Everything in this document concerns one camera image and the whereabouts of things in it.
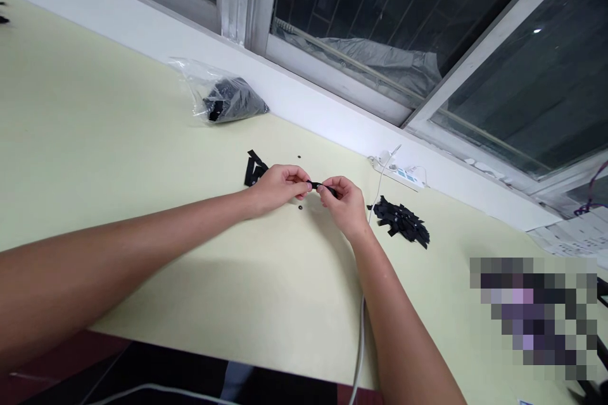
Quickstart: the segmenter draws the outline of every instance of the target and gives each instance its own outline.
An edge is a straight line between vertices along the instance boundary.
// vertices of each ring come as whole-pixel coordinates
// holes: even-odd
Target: white electrical cord
[[[128,396],[129,394],[133,394],[134,392],[137,392],[139,390],[142,389],[154,389],[160,392],[171,392],[173,394],[181,394],[182,396],[188,396],[188,397],[193,397],[195,399],[201,399],[201,400],[206,400],[206,401],[210,401],[210,402],[215,402],[217,404],[220,405],[238,405],[234,402],[229,402],[229,401],[225,401],[222,399],[217,399],[216,397],[211,397],[211,396],[206,396],[204,394],[199,394],[197,392],[191,392],[185,389],[178,389],[178,388],[171,388],[171,387],[167,387],[167,386],[161,386],[161,385],[157,385],[154,383],[145,383],[142,385],[139,385],[137,387],[128,389],[126,391],[123,392],[119,392],[117,394],[114,394],[113,396],[109,396],[103,400],[100,400],[99,402],[95,402],[94,404],[91,405],[107,405],[110,402],[113,402],[117,399],[121,399],[125,396]]]
[[[384,170],[386,166],[391,161],[391,158],[397,150],[399,150],[401,144],[395,147],[391,156],[386,160],[386,163],[382,167],[382,172],[380,173],[380,179],[378,180],[378,191],[376,192],[376,197],[374,198],[374,203],[372,204],[372,208],[369,211],[369,217],[367,218],[367,223],[369,225],[372,224],[372,215],[374,213],[374,208],[376,207],[376,201],[378,200],[378,196],[380,195],[380,184],[382,183],[382,177],[384,175]],[[353,394],[350,396],[350,400],[348,401],[348,405],[353,405],[355,403],[355,399],[357,398],[357,389],[359,388],[359,376],[361,375],[361,367],[363,367],[363,358],[365,354],[365,296],[361,297],[361,320],[359,323],[359,353],[357,359],[357,367],[355,369],[355,381],[353,382]]]
[[[428,187],[429,186],[429,179],[426,176],[426,168],[424,166],[412,166],[411,168],[409,168],[406,172],[409,172],[411,174],[414,174],[414,172],[416,171],[416,169],[418,168],[422,168],[424,170],[424,186]]]

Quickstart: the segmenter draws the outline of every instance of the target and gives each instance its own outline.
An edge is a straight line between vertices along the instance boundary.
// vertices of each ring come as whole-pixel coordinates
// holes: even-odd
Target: white wall
[[[28,1],[158,61],[187,57],[242,75],[277,116],[365,156],[403,144],[400,166],[425,167],[430,187],[520,230],[560,220],[424,141],[146,0]],[[10,18],[10,6],[4,11]]]

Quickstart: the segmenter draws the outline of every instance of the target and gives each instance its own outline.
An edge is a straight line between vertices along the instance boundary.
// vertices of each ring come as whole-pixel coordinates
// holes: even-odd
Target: power strip
[[[377,157],[371,157],[372,166],[379,173],[382,172],[383,164]],[[384,170],[384,175],[390,177],[393,180],[396,180],[400,184],[405,185],[406,187],[410,187],[412,190],[419,191],[419,189],[424,188],[424,183],[420,181],[416,176],[406,172],[403,168],[395,168],[391,169],[391,165],[387,166]]]

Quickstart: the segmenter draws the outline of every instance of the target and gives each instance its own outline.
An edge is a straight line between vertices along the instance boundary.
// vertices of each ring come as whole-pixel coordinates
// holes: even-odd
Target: table
[[[273,115],[202,127],[171,68],[6,1],[13,25],[0,29],[0,251],[241,190],[250,149],[268,165],[298,164],[313,180],[346,175],[366,201],[375,196],[379,174],[365,157]],[[272,109],[281,100],[267,102]],[[433,189],[385,178],[381,194],[431,234],[425,251],[373,224],[468,403],[572,403],[564,382],[535,381],[536,369],[514,365],[500,322],[469,288],[473,256],[545,253]],[[352,251],[311,194],[174,261],[92,329],[351,383],[360,297]],[[367,335],[361,386],[377,387],[369,327]]]

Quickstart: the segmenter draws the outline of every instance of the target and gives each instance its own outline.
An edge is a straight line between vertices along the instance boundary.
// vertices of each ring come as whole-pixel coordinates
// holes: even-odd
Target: plastic bag
[[[270,111],[245,79],[196,60],[173,58],[192,92],[194,116],[206,124],[232,122]]]

